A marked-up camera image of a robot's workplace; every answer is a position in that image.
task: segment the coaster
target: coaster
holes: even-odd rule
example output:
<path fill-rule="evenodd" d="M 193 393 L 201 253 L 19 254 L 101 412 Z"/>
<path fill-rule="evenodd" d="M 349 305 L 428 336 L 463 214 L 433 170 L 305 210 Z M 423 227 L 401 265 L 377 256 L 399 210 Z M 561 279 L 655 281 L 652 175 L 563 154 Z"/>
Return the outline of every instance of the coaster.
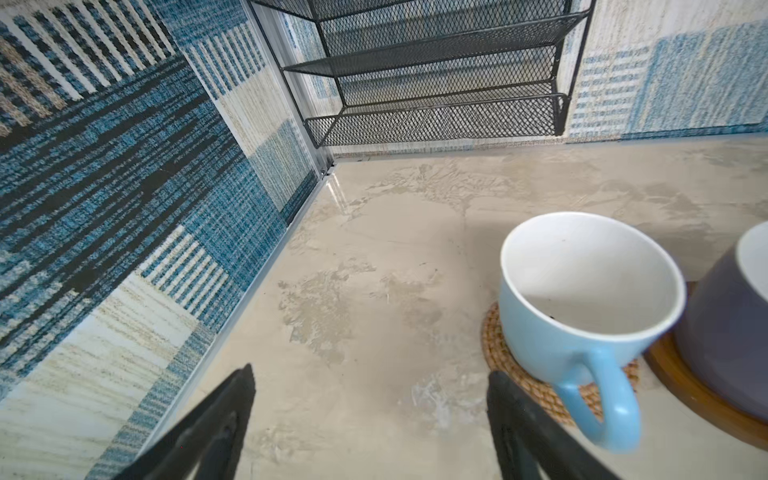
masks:
<path fill-rule="evenodd" d="M 563 406 L 560 397 L 552 387 L 541 380 L 530 376 L 512 357 L 502 333 L 502 322 L 498 316 L 498 303 L 494 303 L 485 315 L 482 325 L 482 351 L 485 361 L 491 370 L 501 370 L 527 392 L 541 407 L 558 422 L 564 425 L 575 425 L 571 414 Z M 632 360 L 624 367 L 632 388 L 637 391 L 640 377 L 637 372 L 637 360 Z M 603 419 L 603 408 L 600 404 L 600 392 L 594 383 L 579 387 L 581 397 L 587 403 L 592 413 L 600 420 Z"/>

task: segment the wooden coaster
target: wooden coaster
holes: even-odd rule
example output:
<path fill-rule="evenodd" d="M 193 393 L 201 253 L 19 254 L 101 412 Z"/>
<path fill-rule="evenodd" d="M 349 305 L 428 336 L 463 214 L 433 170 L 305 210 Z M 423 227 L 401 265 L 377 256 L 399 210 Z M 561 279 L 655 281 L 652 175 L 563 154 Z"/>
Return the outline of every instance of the wooden coaster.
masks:
<path fill-rule="evenodd" d="M 482 351 L 485 361 L 491 370 L 501 370 L 527 392 L 555 420 L 565 425 L 575 425 L 568 410 L 563 406 L 560 397 L 552 387 L 541 380 L 530 376 L 512 357 L 502 333 L 502 322 L 498 317 L 498 303 L 494 303 L 485 315 L 482 325 Z M 637 391 L 640 378 L 637 375 L 637 360 L 632 360 L 624 367 L 632 388 Z M 603 408 L 600 404 L 600 392 L 594 383 L 579 388 L 581 397 L 590 410 L 600 420 L 603 419 Z"/>
<path fill-rule="evenodd" d="M 688 283 L 688 295 L 695 282 Z M 680 356 L 674 330 L 664 334 L 645 353 L 658 379 L 689 409 L 742 442 L 768 451 L 768 423 L 736 409 L 704 385 Z"/>

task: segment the metal frame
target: metal frame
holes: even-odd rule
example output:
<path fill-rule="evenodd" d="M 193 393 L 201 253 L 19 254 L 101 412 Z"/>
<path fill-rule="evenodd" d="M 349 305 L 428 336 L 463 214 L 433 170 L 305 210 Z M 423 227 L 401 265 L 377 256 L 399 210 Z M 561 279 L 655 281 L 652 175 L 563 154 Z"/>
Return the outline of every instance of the metal frame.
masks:
<path fill-rule="evenodd" d="M 452 57 L 447 57 L 447 58 L 437 58 L 437 59 L 431 60 L 431 61 L 422 61 L 422 62 L 416 62 L 416 63 L 411 63 L 411 64 L 403 64 L 403 65 L 397 65 L 395 67 L 389 66 L 389 67 L 386 67 L 386 68 L 364 69 L 364 70 L 361 70 L 361 71 L 354 71 L 353 73 L 345 73 L 344 75 L 317 74 L 319 76 L 323 76 L 323 77 L 327 77 L 327 78 L 333 78 L 334 83 L 336 84 L 336 90 L 338 91 L 338 94 L 339 94 L 339 99 L 341 100 L 341 103 L 342 103 L 342 107 L 341 107 L 341 110 L 339 111 L 339 113 L 335 114 L 335 115 L 324 115 L 324 116 L 319 116 L 319 117 L 305 118 L 304 115 L 303 115 L 303 112 L 299 108 L 299 105 L 298 105 L 298 103 L 296 101 L 296 98 L 295 98 L 293 92 L 291 91 L 290 83 L 288 82 L 288 80 L 286 78 L 286 73 L 285 72 L 286 71 L 290 71 L 290 72 L 292 72 L 294 74 L 297 74 L 297 73 L 310 74 L 310 73 L 304 73 L 304 72 L 297 71 L 297 68 L 301 68 L 301 67 L 307 66 L 307 65 L 316 65 L 316 64 L 319 64 L 319 63 L 322 63 L 322 62 L 328 62 L 328 58 L 333 58 L 333 56 L 329 52 L 329 47 L 328 47 L 328 44 L 327 44 L 327 40 L 326 40 L 325 34 L 323 32 L 323 28 L 321 27 L 321 23 L 328 22 L 328 21 L 331 21 L 331 20 L 336 20 L 338 18 L 348 17 L 348 16 L 351 16 L 351 15 L 358 15 L 358 14 L 364 13 L 364 12 L 371 12 L 371 11 L 374 11 L 374 10 L 378 10 L 380 8 L 386 8 L 386 7 L 390 7 L 390 6 L 393 6 L 393 5 L 398 5 L 398 4 L 402 4 L 402 3 L 406 3 L 406 2 L 411 2 L 412 0 L 392 0 L 391 2 L 383 2 L 383 5 L 378 5 L 378 6 L 370 7 L 370 8 L 363 8 L 363 9 L 360 9 L 358 11 L 346 12 L 346 13 L 342 13 L 342 14 L 339 14 L 339 15 L 334 15 L 334 16 L 327 17 L 327 18 L 321 18 L 317 14 L 316 4 L 315 4 L 316 0 L 306 0 L 306 1 L 307 1 L 308 6 L 309 6 L 311 15 L 313 16 L 312 18 L 307 18 L 305 15 L 300 15 L 298 13 L 291 12 L 289 10 L 286 10 L 285 8 L 279 8 L 279 7 L 270 5 L 265 0 L 247 0 L 248 4 L 250 6 L 250 9 L 251 9 L 251 11 L 253 13 L 253 17 L 256 19 L 256 24 L 257 24 L 259 30 L 261 31 L 262 36 L 266 40 L 267 47 L 269 48 L 270 54 L 272 55 L 272 58 L 275 61 L 275 65 L 278 67 L 278 70 L 280 71 L 280 76 L 283 79 L 283 82 L 285 83 L 285 85 L 287 86 L 287 89 L 288 89 L 288 91 L 290 93 L 291 101 L 293 102 L 293 105 L 294 105 L 294 107 L 296 108 L 296 111 L 299 114 L 299 117 L 300 117 L 300 119 L 301 119 L 301 121 L 303 123 L 303 126 L 304 126 L 307 134 L 309 135 L 310 140 L 312 141 L 313 146 L 315 148 L 321 148 L 321 147 L 325 146 L 325 142 L 326 142 L 328 136 L 333 131 L 333 128 L 338 124 L 338 122 L 339 122 L 339 120 L 341 118 L 350 118 L 350 117 L 357 117 L 357 116 L 363 116 L 363 115 L 384 114 L 384 113 L 392 113 L 392 112 L 398 112 L 398 111 L 423 110 L 423 109 L 443 108 L 443 107 L 453 107 L 453 106 L 459 106 L 460 107 L 460 106 L 465 106 L 465 105 L 470 105 L 470 104 L 486 104 L 486 103 L 494 103 L 494 102 L 502 102 L 502 101 L 526 100 L 526 99 L 531 99 L 531 98 L 551 98 L 551 112 L 552 112 L 551 116 L 552 116 L 552 122 L 553 122 L 553 125 L 554 125 L 554 135 L 555 136 L 562 135 L 564 133 L 564 130 L 565 130 L 565 122 L 566 122 L 566 120 L 568 118 L 568 111 L 569 111 L 569 108 L 570 108 L 571 99 L 573 98 L 573 93 L 574 93 L 574 90 L 576 88 L 576 80 L 577 80 L 578 72 L 579 72 L 579 69 L 580 69 L 580 66 L 581 66 L 581 60 L 582 60 L 582 58 L 584 56 L 584 49 L 586 47 L 588 33 L 589 33 L 589 28 L 591 26 L 592 17 L 593 17 L 593 14 L 594 14 L 594 5 L 595 5 L 595 2 L 596 2 L 596 0 L 592 0 L 591 3 L 590 3 L 589 8 L 587 10 L 585 10 L 585 11 L 582 11 L 582 12 L 570 12 L 570 10 L 571 10 L 571 0 L 566 0 L 565 3 L 564 3 L 564 8 L 563 8 L 562 15 L 558 15 L 557 17 L 541 18 L 541 19 L 531 20 L 531 21 L 527 21 L 527 22 L 519 22 L 519 23 L 515 23 L 515 24 L 512 24 L 512 25 L 503 25 L 503 26 L 498 26 L 498 27 L 483 28 L 483 29 L 478 29 L 478 30 L 473 30 L 473 31 L 464 31 L 464 32 L 459 32 L 459 33 L 455 33 L 455 34 L 450 34 L 450 35 L 440 35 L 440 36 L 437 36 L 437 37 L 431 37 L 431 38 L 419 39 L 419 40 L 415 40 L 415 41 L 403 42 L 403 43 L 396 44 L 396 45 L 387 45 L 387 46 L 381 47 L 381 48 L 373 48 L 373 49 L 369 49 L 369 50 L 365 50 L 365 51 L 357 51 L 357 52 L 353 52 L 353 53 L 349 53 L 349 54 L 345 54 L 345 55 L 337 55 L 335 57 L 335 58 L 344 58 L 344 57 L 351 58 L 352 56 L 361 55 L 361 54 L 377 55 L 377 54 L 381 54 L 384 51 L 392 50 L 394 48 L 417 48 L 419 45 L 422 45 L 425 42 L 430 42 L 430 41 L 435 41 L 435 40 L 439 41 L 439 40 L 441 40 L 443 38 L 457 38 L 457 37 L 461 37 L 461 36 L 467 35 L 467 34 L 475 34 L 475 33 L 484 32 L 484 31 L 494 31 L 494 30 L 499 30 L 499 29 L 503 29 L 503 28 L 509 28 L 511 26 L 536 25 L 536 24 L 540 24 L 540 23 L 544 23 L 544 22 L 552 22 L 553 19 L 577 18 L 577 17 L 579 17 L 578 21 L 574 25 L 572 25 L 570 28 L 568 28 L 565 31 L 565 33 L 561 36 L 560 40 L 557 41 L 557 42 L 554 42 L 554 43 L 553 42 L 549 42 L 549 43 L 547 43 L 545 45 L 528 45 L 528 46 L 526 46 L 524 48 L 509 48 L 508 50 L 504 50 L 504 51 L 516 51 L 516 50 L 526 50 L 526 49 L 531 49 L 531 48 L 551 47 L 551 46 L 554 45 L 555 46 L 554 59 L 553 59 L 553 63 L 552 63 L 551 75 L 550 75 L 550 78 L 548 78 L 548 79 L 542 79 L 540 81 L 529 81 L 529 82 L 523 82 L 523 83 L 517 83 L 517 84 L 506 84 L 506 85 L 502 85 L 502 86 L 498 86 L 498 87 L 494 86 L 494 87 L 487 87 L 487 88 L 478 88 L 478 89 L 473 89 L 473 90 L 458 91 L 458 92 L 452 92 L 452 93 L 446 93 L 446 94 L 423 95 L 423 96 L 418 96 L 418 97 L 414 97 L 414 98 L 398 99 L 398 100 L 394 100 L 394 101 L 370 102 L 370 103 L 366 103 L 366 104 L 348 104 L 347 100 L 345 98 L 345 95 L 344 95 L 344 91 L 343 91 L 342 85 L 339 82 L 339 78 L 340 77 L 345 77 L 345 76 L 350 76 L 350 75 L 357 75 L 357 74 L 368 74 L 368 73 L 373 73 L 373 72 L 377 72 L 377 71 L 393 70 L 393 69 L 397 69 L 397 68 L 411 67 L 411 66 L 414 66 L 414 65 L 428 65 L 428 64 L 436 63 L 436 62 L 440 62 L 440 61 L 451 61 L 451 60 L 456 60 L 456 59 L 459 59 L 459 58 L 470 58 L 470 57 L 475 57 L 475 56 L 480 56 L 480 55 L 488 55 L 488 54 L 491 54 L 491 53 L 492 54 L 496 54 L 496 53 L 501 53 L 501 52 L 500 51 L 489 51 L 489 52 L 482 52 L 482 53 L 477 53 L 477 54 L 473 54 L 473 55 L 459 55 L 459 56 L 452 56 Z M 324 51 L 326 57 L 318 59 L 318 60 L 305 61 L 305 62 L 302 62 L 302 63 L 299 63 L 299 64 L 288 65 L 286 67 L 283 67 L 280 64 L 280 61 L 279 61 L 279 59 L 278 59 L 278 57 L 277 57 L 277 55 L 276 55 L 276 53 L 275 53 L 275 51 L 274 51 L 274 49 L 273 49 L 273 47 L 271 45 L 271 42 L 270 42 L 269 38 L 266 35 L 266 32 L 264 31 L 263 26 L 261 25 L 259 17 L 256 14 L 256 11 L 253 9 L 253 4 L 254 3 L 258 4 L 258 5 L 262 5 L 262 6 L 267 7 L 267 8 L 271 8 L 273 10 L 277 10 L 278 12 L 287 13 L 288 15 L 293 15 L 293 16 L 296 16 L 298 18 L 302 18 L 304 20 L 312 22 L 315 25 L 315 28 L 316 28 L 317 33 L 318 33 L 318 36 L 320 38 L 320 43 L 323 46 L 323 51 Z M 568 89 L 568 93 L 564 94 L 564 93 L 561 93 L 558 90 L 557 75 L 558 75 L 558 70 L 560 68 L 560 60 L 561 60 L 561 56 L 562 56 L 562 52 L 563 52 L 563 48 L 564 48 L 565 37 L 584 18 L 586 18 L 586 23 L 584 25 L 584 31 L 581 34 L 581 42 L 580 42 L 580 45 L 579 45 L 578 56 L 576 58 L 576 62 L 575 62 L 575 65 L 574 65 L 573 76 L 571 78 L 571 85 L 570 85 L 570 87 Z M 394 108 L 394 109 L 382 109 L 382 110 L 370 111 L 370 112 L 347 113 L 347 110 L 349 108 L 353 108 L 353 107 L 373 106 L 373 105 L 377 105 L 377 104 L 385 106 L 387 104 L 395 104 L 395 103 L 399 103 L 399 102 L 402 102 L 402 101 L 427 100 L 427 99 L 433 99 L 433 98 L 448 97 L 448 96 L 453 96 L 453 95 L 457 95 L 457 94 L 471 94 L 471 93 L 478 93 L 478 92 L 481 92 L 481 91 L 492 91 L 492 90 L 501 90 L 501 89 L 504 89 L 504 88 L 519 87 L 519 86 L 524 86 L 524 85 L 527 85 L 527 84 L 544 84 L 544 83 L 549 83 L 551 85 L 551 93 L 550 94 L 527 96 L 527 97 L 496 98 L 496 99 L 491 99 L 491 100 L 472 101 L 472 102 L 451 102 L 451 103 L 448 103 L 448 104 L 435 104 L 435 105 L 423 106 L 423 107 Z M 327 119 L 327 118 L 333 118 L 333 122 L 331 123 L 331 125 L 329 126 L 329 128 L 325 132 L 325 134 L 322 136 L 322 138 L 320 138 L 319 141 L 318 141 L 316 136 L 313 134 L 312 129 L 309 126 L 309 122 L 310 121 L 324 120 L 324 119 Z"/>

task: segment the light blue mug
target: light blue mug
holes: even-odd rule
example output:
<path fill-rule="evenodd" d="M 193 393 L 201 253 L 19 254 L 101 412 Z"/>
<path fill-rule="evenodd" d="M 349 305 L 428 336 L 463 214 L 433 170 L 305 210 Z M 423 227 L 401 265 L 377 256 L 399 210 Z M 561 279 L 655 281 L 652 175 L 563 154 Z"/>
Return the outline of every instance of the light blue mug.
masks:
<path fill-rule="evenodd" d="M 515 360 L 553 385 L 579 429 L 615 452 L 640 441 L 640 409 L 621 367 L 680 318 L 683 275 L 622 222 L 559 212 L 518 225 L 502 246 L 502 329 Z M 604 421 L 578 387 L 595 382 Z"/>

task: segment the wire rack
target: wire rack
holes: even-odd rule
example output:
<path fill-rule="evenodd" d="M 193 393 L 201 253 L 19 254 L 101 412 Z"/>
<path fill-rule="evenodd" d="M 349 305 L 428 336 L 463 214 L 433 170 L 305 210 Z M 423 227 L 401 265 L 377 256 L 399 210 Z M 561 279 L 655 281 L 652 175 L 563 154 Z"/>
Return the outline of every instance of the wire rack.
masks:
<path fill-rule="evenodd" d="M 556 82 L 564 38 L 587 19 L 575 79 L 594 9 L 594 0 L 582 12 L 571 0 L 253 2 L 315 23 L 326 57 L 280 69 L 284 80 L 336 83 L 341 111 L 303 118 L 315 147 L 560 135 L 574 88 Z"/>

